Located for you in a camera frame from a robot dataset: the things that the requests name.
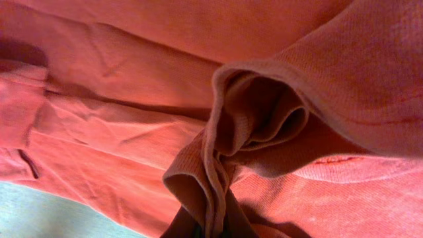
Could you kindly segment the orange soccer print t-shirt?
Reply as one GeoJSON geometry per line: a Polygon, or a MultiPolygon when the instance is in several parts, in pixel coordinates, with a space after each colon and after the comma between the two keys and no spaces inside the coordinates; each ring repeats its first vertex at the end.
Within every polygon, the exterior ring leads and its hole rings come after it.
{"type": "Polygon", "coordinates": [[[422,2],[2,1],[1,179],[161,237],[422,236],[422,2]]]}

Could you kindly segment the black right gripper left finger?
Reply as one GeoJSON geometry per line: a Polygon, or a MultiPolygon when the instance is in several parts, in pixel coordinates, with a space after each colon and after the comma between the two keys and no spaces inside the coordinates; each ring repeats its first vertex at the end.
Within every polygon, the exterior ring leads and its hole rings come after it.
{"type": "Polygon", "coordinates": [[[161,238],[202,238],[200,224],[181,207],[161,238]]]}

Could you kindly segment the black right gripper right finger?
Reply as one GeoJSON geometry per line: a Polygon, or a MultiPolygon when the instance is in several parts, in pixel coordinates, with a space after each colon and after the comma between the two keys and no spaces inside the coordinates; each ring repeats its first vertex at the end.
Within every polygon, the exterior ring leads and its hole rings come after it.
{"type": "Polygon", "coordinates": [[[258,234],[252,228],[252,225],[231,190],[227,191],[225,202],[226,211],[223,237],[258,238],[258,234]]]}

